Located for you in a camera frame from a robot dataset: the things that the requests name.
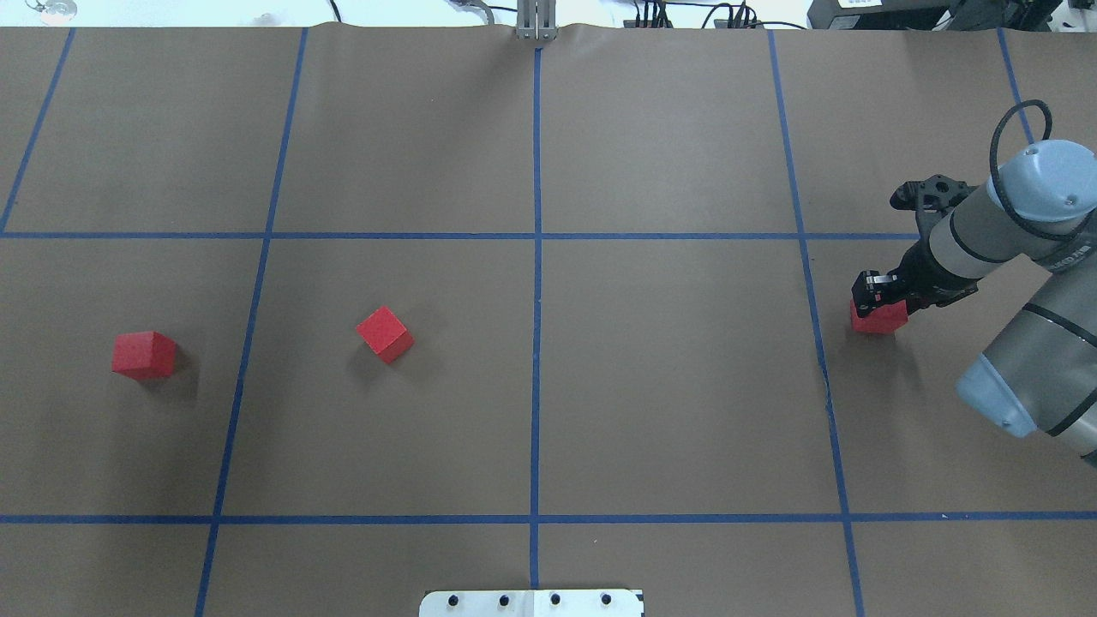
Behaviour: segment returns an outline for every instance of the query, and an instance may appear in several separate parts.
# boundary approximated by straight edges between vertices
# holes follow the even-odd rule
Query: white bracket
[[[518,0],[516,33],[523,41],[556,38],[556,0]]]
[[[633,590],[431,592],[419,617],[644,617]]]

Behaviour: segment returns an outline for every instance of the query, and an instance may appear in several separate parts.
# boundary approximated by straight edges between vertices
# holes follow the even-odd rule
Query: blue joint cap
[[[957,382],[957,392],[965,403],[1014,437],[1025,437],[1037,428],[1025,404],[983,354]]]
[[[998,167],[1009,202],[1033,223],[1060,223],[1097,207],[1097,158],[1066,139],[1037,142]],[[987,179],[987,193],[1002,207]]]

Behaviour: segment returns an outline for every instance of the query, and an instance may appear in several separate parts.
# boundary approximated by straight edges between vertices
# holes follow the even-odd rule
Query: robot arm
[[[1043,139],[1000,168],[997,146],[1008,120],[1026,106],[1044,113]],[[1097,158],[1049,139],[1041,101],[1015,105],[991,146],[991,178],[969,187],[943,176],[907,182],[892,205],[914,210],[921,238],[886,274],[861,272],[855,323],[905,302],[908,314],[946,306],[979,281],[1026,255],[1052,272],[957,384],[961,397],[1014,436],[1041,429],[1097,467]]]

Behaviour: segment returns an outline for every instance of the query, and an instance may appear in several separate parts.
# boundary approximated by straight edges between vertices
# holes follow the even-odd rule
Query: white mounting plate
[[[643,597],[633,590],[431,592],[419,604],[419,617],[643,617]]]

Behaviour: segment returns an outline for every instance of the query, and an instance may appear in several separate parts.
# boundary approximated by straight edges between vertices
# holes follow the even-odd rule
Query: red block
[[[868,317],[857,316],[857,306],[849,301],[849,315],[853,321],[853,332],[866,334],[892,334],[906,325],[906,301],[886,304],[869,313]]]
[[[391,364],[415,343],[411,333],[393,315],[388,306],[374,311],[354,329],[386,364]]]
[[[176,370],[176,341],[158,332],[120,334],[111,370],[138,381],[170,377]]]

